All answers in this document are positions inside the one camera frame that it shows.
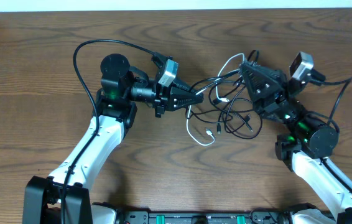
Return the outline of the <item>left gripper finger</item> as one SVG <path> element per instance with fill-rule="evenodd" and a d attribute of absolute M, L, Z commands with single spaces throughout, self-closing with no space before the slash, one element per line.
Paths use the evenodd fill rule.
<path fill-rule="evenodd" d="M 187 83 L 185 83 L 184 81 L 182 81 L 181 79 L 179 78 L 176 78 L 173 80 L 172 82 L 172 86 L 175 88 L 175 89 L 178 89 L 178 90 L 183 90 L 183 91 L 186 91 L 186 92 L 191 92 L 191 86 Z"/>
<path fill-rule="evenodd" d="M 170 89 L 169 111 L 179 110 L 202 102 L 203 93 L 196 94 L 177 87 Z"/>

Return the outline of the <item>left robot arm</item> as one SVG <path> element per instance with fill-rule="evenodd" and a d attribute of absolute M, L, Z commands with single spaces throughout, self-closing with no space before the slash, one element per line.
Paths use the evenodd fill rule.
<path fill-rule="evenodd" d="M 90 190 L 104 163 L 132 128 L 137 103 L 152 105 L 155 116 L 203 101 L 203 93 L 177 78 L 178 63 L 152 53 L 158 68 L 151 79 L 121 54 L 100 65 L 101 88 L 93 98 L 90 125 L 70 155 L 48 177 L 34 176 L 24 194 L 23 223 L 122 223 L 116 209 L 92 203 Z"/>

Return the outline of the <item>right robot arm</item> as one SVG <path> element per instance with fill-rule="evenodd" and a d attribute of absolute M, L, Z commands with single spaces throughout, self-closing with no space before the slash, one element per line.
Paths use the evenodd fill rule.
<path fill-rule="evenodd" d="M 327 85 L 325 76 L 301 60 L 290 66 L 290 78 L 247 60 L 240 64 L 240 73 L 259 117 L 289 130 L 277 136 L 278 160 L 311 186 L 332 215 L 303 204 L 280 214 L 278 223 L 352 223 L 352 180 L 330 159 L 340 128 L 331 116 L 309 111 L 296 99 L 309 83 Z"/>

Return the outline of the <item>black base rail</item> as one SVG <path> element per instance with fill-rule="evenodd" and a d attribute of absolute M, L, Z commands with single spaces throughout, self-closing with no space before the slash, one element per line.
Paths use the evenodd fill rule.
<path fill-rule="evenodd" d="M 322 213 L 311 204 L 298 211 L 278 212 L 265 208 L 247 212 L 155 212 L 148 209 L 122 209 L 108 203 L 92 205 L 94 223 L 118 224 L 293 224 L 335 223 L 329 213 Z"/>

